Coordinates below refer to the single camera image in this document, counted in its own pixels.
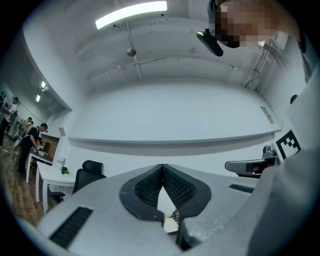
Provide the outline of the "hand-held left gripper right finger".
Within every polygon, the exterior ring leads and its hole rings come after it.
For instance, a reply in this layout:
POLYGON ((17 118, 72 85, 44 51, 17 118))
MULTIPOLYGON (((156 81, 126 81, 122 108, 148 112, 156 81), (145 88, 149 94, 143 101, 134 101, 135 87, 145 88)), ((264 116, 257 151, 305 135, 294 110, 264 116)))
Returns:
POLYGON ((185 219, 198 216, 211 200, 210 187, 168 164, 162 166, 162 186, 179 213, 176 244, 184 251, 201 242, 191 236, 187 230, 185 219))

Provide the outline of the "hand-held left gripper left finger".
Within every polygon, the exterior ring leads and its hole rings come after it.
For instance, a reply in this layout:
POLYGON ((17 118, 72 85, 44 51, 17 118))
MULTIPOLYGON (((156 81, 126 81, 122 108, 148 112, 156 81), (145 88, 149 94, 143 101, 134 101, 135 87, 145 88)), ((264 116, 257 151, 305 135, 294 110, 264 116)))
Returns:
POLYGON ((141 221, 163 223, 165 215, 158 210, 158 199, 163 187, 163 166, 153 168, 129 179, 119 191, 123 207, 141 221))

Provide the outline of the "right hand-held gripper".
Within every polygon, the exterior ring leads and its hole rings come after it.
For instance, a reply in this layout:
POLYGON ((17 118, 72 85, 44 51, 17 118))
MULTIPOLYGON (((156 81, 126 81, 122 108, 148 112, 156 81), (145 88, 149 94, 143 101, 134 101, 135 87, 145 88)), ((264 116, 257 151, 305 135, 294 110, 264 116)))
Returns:
MULTIPOLYGON (((314 74, 288 110, 303 149, 278 167, 266 208, 251 236, 249 256, 320 254, 320 76, 314 74)), ((227 161, 239 177, 260 178, 278 156, 227 161)))

